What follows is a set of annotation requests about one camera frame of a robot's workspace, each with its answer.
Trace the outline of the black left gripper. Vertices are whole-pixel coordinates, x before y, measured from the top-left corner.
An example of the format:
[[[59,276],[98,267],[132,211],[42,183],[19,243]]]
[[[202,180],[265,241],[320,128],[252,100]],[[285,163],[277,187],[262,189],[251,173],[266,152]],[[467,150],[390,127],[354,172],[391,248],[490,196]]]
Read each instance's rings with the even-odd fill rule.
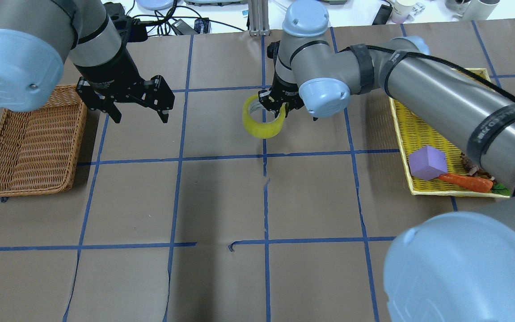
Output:
[[[76,92],[90,110],[100,110],[120,123],[122,114],[115,102],[135,103],[155,110],[163,123],[169,121],[175,96],[163,76],[145,80],[135,68],[102,69],[78,67]]]

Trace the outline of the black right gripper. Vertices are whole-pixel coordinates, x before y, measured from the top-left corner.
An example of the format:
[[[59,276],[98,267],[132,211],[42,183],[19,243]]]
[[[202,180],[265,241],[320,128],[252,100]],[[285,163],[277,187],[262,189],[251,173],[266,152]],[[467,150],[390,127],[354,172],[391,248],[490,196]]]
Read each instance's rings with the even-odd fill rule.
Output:
[[[295,83],[273,77],[272,86],[268,90],[259,91],[259,102],[263,109],[274,116],[285,119],[291,110],[299,110],[305,106]]]

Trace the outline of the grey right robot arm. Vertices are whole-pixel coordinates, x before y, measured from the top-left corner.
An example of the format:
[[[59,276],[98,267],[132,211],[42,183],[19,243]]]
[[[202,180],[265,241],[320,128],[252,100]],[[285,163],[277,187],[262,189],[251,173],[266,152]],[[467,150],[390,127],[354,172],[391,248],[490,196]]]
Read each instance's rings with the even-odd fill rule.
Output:
[[[274,79],[254,102],[276,120],[306,107],[314,118],[381,88],[495,176],[511,197],[476,212],[435,216],[399,234],[384,262],[394,322],[515,322],[515,96],[430,55],[418,36],[335,53],[320,2],[288,7],[268,48]]]

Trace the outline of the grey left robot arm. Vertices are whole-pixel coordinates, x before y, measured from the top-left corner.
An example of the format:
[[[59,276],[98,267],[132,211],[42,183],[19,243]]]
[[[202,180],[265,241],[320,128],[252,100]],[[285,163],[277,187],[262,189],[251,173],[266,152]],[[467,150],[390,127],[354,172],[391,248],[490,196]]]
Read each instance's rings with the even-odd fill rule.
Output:
[[[116,103],[134,103],[167,123],[172,90],[160,75],[141,77],[127,44],[147,41],[148,28],[173,20],[177,8],[173,0],[166,14],[141,21],[99,0],[0,0],[0,109],[42,108],[70,59],[80,72],[75,92],[89,110],[119,123]]]

